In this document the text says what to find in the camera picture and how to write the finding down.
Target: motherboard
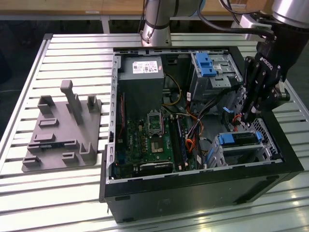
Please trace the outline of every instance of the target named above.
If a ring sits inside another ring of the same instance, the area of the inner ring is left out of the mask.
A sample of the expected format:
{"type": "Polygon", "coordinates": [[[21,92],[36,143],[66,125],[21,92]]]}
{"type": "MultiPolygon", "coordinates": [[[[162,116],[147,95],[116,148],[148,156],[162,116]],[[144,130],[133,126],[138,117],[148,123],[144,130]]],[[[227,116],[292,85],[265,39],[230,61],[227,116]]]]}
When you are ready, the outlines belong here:
{"type": "Polygon", "coordinates": [[[117,141],[113,175],[116,179],[194,170],[194,156],[184,145],[185,117],[162,117],[150,112],[129,119],[126,133],[117,141]]]}

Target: aluminum extrusion table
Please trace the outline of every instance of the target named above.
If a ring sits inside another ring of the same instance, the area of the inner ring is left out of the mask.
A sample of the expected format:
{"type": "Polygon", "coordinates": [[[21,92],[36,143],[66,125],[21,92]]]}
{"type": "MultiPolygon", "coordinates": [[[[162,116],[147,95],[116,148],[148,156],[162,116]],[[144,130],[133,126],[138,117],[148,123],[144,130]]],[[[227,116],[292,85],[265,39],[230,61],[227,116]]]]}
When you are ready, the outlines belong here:
{"type": "MultiPolygon", "coordinates": [[[[238,46],[254,56],[255,42],[239,35],[173,34],[174,46],[238,46]]],[[[102,151],[107,143],[112,52],[140,46],[137,34],[53,35],[41,44],[0,143],[0,231],[282,231],[309,224],[309,113],[286,82],[291,101],[275,116],[305,171],[253,203],[116,224],[98,202],[102,151]],[[52,173],[23,173],[41,95],[65,99],[59,86],[71,79],[80,99],[97,94],[103,102],[98,161],[93,167],[52,173]]]]}

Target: yellow wire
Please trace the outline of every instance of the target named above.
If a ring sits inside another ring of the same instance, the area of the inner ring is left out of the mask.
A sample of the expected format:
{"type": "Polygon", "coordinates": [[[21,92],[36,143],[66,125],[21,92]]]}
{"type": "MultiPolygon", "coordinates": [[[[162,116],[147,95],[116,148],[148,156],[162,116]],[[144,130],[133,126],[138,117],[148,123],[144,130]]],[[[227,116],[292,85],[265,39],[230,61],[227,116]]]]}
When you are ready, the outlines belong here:
{"type": "Polygon", "coordinates": [[[177,81],[174,79],[174,77],[172,77],[172,76],[169,75],[168,73],[166,73],[166,76],[169,76],[169,77],[175,82],[175,84],[177,85],[178,90],[179,90],[179,96],[178,96],[178,99],[177,99],[176,101],[174,101],[174,102],[172,102],[172,103],[165,103],[165,104],[163,104],[164,106],[171,106],[171,105],[177,104],[177,103],[180,101],[180,99],[181,99],[181,97],[182,97],[182,90],[180,89],[180,86],[179,86],[179,84],[177,83],[177,81]]]}
{"type": "MultiPolygon", "coordinates": [[[[170,74],[168,74],[168,73],[166,73],[165,75],[168,76],[168,77],[170,77],[170,78],[175,82],[175,84],[177,85],[178,90],[179,90],[179,96],[178,96],[178,99],[177,99],[176,101],[174,101],[174,102],[172,102],[172,103],[165,103],[165,104],[162,104],[162,105],[163,105],[163,106],[175,105],[175,104],[177,104],[177,103],[180,101],[180,99],[181,99],[181,97],[182,97],[182,90],[180,89],[180,86],[179,86],[179,84],[177,83],[177,81],[174,79],[174,77],[172,77],[172,76],[171,76],[170,74]]],[[[197,117],[195,117],[194,115],[190,114],[188,111],[187,111],[187,113],[188,113],[192,118],[194,118],[195,120],[197,120],[197,117]]],[[[201,125],[201,132],[199,133],[199,136],[201,136],[201,135],[202,135],[202,132],[203,132],[203,130],[204,130],[204,126],[203,126],[203,124],[202,124],[201,121],[199,121],[199,123],[200,123],[200,125],[201,125]]]]}

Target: ram slot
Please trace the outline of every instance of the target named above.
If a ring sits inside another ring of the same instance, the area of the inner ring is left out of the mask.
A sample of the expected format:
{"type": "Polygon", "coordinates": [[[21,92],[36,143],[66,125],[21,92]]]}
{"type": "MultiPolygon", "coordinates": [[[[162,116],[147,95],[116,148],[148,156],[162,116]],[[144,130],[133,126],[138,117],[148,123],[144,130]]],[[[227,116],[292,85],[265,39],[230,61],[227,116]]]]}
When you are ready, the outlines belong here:
{"type": "Polygon", "coordinates": [[[185,144],[184,144],[184,137],[183,137],[183,129],[182,125],[180,123],[179,118],[177,119],[177,126],[178,126],[178,141],[179,141],[179,146],[180,146],[180,151],[182,153],[183,157],[183,163],[185,166],[188,166],[188,157],[187,157],[187,152],[185,150],[185,144]]]}
{"type": "Polygon", "coordinates": [[[173,148],[175,167],[179,171],[184,168],[183,153],[180,146],[178,125],[175,119],[169,120],[170,141],[173,148]]]}

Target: blue latch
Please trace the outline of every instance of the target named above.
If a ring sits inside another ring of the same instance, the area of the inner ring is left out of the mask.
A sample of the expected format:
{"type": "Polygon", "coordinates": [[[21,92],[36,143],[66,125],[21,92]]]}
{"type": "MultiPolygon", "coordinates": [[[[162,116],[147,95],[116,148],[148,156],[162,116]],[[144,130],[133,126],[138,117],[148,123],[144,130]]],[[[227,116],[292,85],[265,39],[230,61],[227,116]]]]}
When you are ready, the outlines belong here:
{"type": "Polygon", "coordinates": [[[223,107],[223,109],[224,109],[225,111],[227,111],[229,114],[233,114],[233,113],[234,113],[234,110],[229,110],[229,109],[227,109],[226,107],[223,107]]]}
{"type": "Polygon", "coordinates": [[[233,143],[235,143],[235,140],[234,140],[232,134],[228,134],[228,133],[225,134],[224,133],[224,134],[221,134],[220,136],[221,136],[224,144],[233,144],[233,143]]]}
{"type": "Polygon", "coordinates": [[[201,70],[202,76],[216,76],[217,72],[212,66],[211,59],[205,52],[196,53],[197,65],[201,70]]]}
{"type": "Polygon", "coordinates": [[[261,135],[261,133],[260,133],[259,131],[257,131],[257,132],[255,133],[255,135],[256,135],[257,140],[258,140],[259,142],[261,142],[261,141],[262,141],[262,135],[261,135]]]}
{"type": "Polygon", "coordinates": [[[218,136],[218,140],[219,140],[220,145],[224,144],[224,141],[223,141],[223,138],[221,137],[221,135],[218,136]]]}

